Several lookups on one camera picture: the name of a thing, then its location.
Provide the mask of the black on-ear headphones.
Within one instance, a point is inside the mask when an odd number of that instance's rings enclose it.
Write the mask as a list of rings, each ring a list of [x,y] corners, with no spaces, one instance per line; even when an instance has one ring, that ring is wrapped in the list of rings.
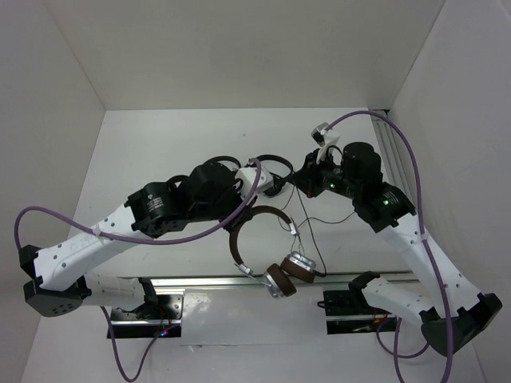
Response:
[[[204,162],[204,164],[221,164],[226,168],[229,168],[231,171],[237,171],[241,168],[241,163],[234,156],[214,156]]]
[[[282,156],[277,156],[274,154],[259,155],[259,156],[257,156],[257,159],[261,163],[272,162],[272,163],[279,164],[281,167],[285,167],[287,169],[286,175],[279,174],[274,169],[270,169],[270,174],[273,177],[273,184],[270,188],[268,188],[263,193],[265,194],[265,196],[267,196],[269,198],[276,197],[284,189],[287,182],[289,180],[291,180],[292,175],[294,173],[293,165],[291,164],[291,162],[289,160],[283,158]]]

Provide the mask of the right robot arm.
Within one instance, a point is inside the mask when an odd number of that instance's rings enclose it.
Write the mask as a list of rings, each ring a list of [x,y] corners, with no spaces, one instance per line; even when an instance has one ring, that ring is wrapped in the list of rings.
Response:
[[[437,353],[456,353],[491,323],[501,300],[482,293],[456,268],[406,195],[383,180],[381,166],[367,143],[348,144],[340,163],[318,148],[306,155],[293,183],[309,198],[329,191],[350,199],[356,215],[397,251],[426,289],[425,295],[414,294],[367,271],[349,284],[351,309],[385,310],[417,326]]]

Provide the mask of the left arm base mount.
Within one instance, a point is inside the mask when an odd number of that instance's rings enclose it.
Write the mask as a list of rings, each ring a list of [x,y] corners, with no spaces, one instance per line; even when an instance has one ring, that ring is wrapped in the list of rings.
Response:
[[[180,338],[184,309],[184,290],[157,293],[148,278],[137,280],[142,288],[142,303],[131,310],[112,308],[109,319],[116,339]]]

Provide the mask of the black on-ear headphones left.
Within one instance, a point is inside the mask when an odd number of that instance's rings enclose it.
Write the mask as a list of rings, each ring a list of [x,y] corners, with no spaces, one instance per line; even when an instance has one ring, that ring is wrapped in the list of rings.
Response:
[[[234,156],[214,156],[204,162],[204,164],[221,164],[226,168],[229,168],[231,171],[237,171],[241,168],[241,163]]]

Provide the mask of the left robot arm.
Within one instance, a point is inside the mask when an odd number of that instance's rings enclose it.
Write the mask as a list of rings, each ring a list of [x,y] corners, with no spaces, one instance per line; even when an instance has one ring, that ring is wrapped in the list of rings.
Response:
[[[111,306],[137,318],[151,317],[161,304],[149,278],[105,277],[93,269],[136,245],[190,243],[229,228],[256,197],[262,173],[257,159],[237,172],[206,162],[188,176],[146,184],[91,227],[33,206],[32,211],[80,232],[52,247],[18,246],[20,267],[30,277],[23,287],[26,303],[47,318],[80,306]]]

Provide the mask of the aluminium side rail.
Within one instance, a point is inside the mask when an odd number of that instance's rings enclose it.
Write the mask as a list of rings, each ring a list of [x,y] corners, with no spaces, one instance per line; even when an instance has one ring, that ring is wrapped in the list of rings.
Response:
[[[388,181],[407,194],[409,191],[408,184],[406,175],[403,172],[402,161],[398,152],[393,129],[385,121],[376,116],[372,116],[371,121],[380,147]]]

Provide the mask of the brown silver over-ear headphones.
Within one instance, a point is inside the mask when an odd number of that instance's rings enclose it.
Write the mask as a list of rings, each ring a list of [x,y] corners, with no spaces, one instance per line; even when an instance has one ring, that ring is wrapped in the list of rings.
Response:
[[[252,208],[253,218],[272,216],[281,219],[287,226],[287,233],[296,242],[300,239],[299,230],[295,221],[287,213],[276,207],[268,205]],[[269,245],[266,239],[254,242],[254,250],[244,250],[240,246],[241,235],[250,221],[228,232],[228,250],[232,265],[239,275],[246,275],[256,279],[274,299],[289,298],[297,293],[297,283],[312,286],[317,278],[317,263],[302,251],[282,245]]]

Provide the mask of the aluminium front rail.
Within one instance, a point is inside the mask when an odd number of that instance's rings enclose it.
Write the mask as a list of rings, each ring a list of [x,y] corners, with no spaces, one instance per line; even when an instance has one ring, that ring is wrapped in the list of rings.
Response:
[[[327,277],[315,279],[316,286],[347,284],[358,277],[360,273],[334,273]],[[406,283],[417,282],[418,279],[411,272],[381,272],[380,275],[389,282]],[[183,278],[152,278],[153,286],[158,290],[163,289],[196,289],[196,290],[220,290],[242,287],[263,287],[256,279],[246,275],[215,276],[215,277],[183,277]]]

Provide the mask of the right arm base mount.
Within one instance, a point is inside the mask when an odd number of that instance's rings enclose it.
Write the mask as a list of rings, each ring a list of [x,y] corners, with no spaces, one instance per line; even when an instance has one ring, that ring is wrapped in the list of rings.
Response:
[[[362,304],[349,290],[325,290],[316,303],[326,315],[327,334],[394,332],[397,319],[385,310]]]

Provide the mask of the black on-ear headphones right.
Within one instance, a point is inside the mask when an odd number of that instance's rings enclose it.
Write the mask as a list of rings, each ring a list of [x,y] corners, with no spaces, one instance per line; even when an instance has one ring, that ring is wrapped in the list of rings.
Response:
[[[276,197],[284,189],[287,182],[289,180],[291,180],[292,175],[294,173],[293,165],[291,164],[291,162],[289,160],[283,158],[282,156],[277,156],[274,154],[259,155],[259,156],[257,156],[257,159],[261,163],[272,162],[272,163],[279,164],[281,167],[285,167],[287,169],[286,175],[279,174],[274,169],[270,169],[270,174],[273,177],[273,184],[270,188],[268,188],[263,193],[265,194],[265,196],[267,196],[269,198]]]

